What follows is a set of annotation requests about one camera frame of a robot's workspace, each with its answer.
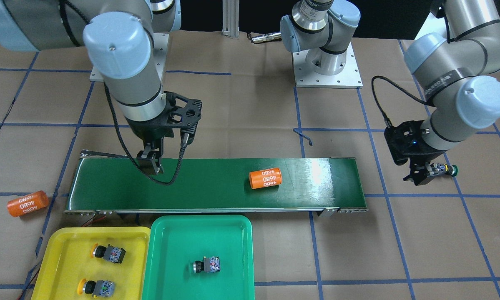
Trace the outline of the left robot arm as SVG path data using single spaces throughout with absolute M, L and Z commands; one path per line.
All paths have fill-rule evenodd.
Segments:
M 394 126 L 387 114 L 384 136 L 396 165 L 408 162 L 404 181 L 425 185 L 441 175 L 455 177 L 454 165 L 432 161 L 500 118 L 500 16 L 492 0 L 434 0 L 430 12 L 445 21 L 446 37 L 425 34 L 404 53 L 422 87 L 414 97 L 435 110 L 424 121 Z M 360 10 L 347 0 L 300 0 L 280 21 L 285 48 L 308 51 L 309 70 L 332 76 L 345 64 Z

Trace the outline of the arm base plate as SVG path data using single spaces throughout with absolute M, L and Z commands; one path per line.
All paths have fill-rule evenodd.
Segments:
M 154 33 L 154 50 L 153 61 L 155 62 L 155 68 L 158 72 L 160 81 L 163 82 L 163 77 L 166 71 L 166 57 L 168 53 L 168 43 L 170 40 L 168 33 Z M 91 82 L 104 82 L 104 79 L 96 66 L 92 67 L 91 74 L 89 76 Z
M 364 86 L 352 44 L 339 55 L 319 48 L 292 53 L 296 87 L 356 89 Z

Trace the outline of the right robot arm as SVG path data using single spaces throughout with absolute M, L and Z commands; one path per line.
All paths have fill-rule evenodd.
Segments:
M 201 102 L 164 90 L 156 38 L 181 28 L 179 0 L 0 0 L 0 45 L 12 51 L 84 46 L 144 149 L 136 166 L 163 171 L 163 140 L 193 142 Z

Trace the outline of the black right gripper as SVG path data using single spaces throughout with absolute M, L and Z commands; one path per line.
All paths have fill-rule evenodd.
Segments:
M 148 121 L 128 121 L 133 133 L 143 141 L 144 149 L 138 152 L 136 159 L 139 169 L 147 175 L 164 173 L 163 139 L 173 138 L 173 130 L 180 129 L 183 142 L 191 144 L 201 119 L 202 101 L 173 92 L 164 95 L 167 103 L 158 116 Z

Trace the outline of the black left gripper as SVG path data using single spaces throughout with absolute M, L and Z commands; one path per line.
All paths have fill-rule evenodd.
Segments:
M 422 137 L 422 121 L 406 121 L 397 127 L 387 127 L 384 137 L 395 165 L 410 162 L 410 173 L 404 182 L 413 182 L 415 186 L 426 185 L 435 179 L 435 164 L 431 162 L 444 151 L 429 146 Z

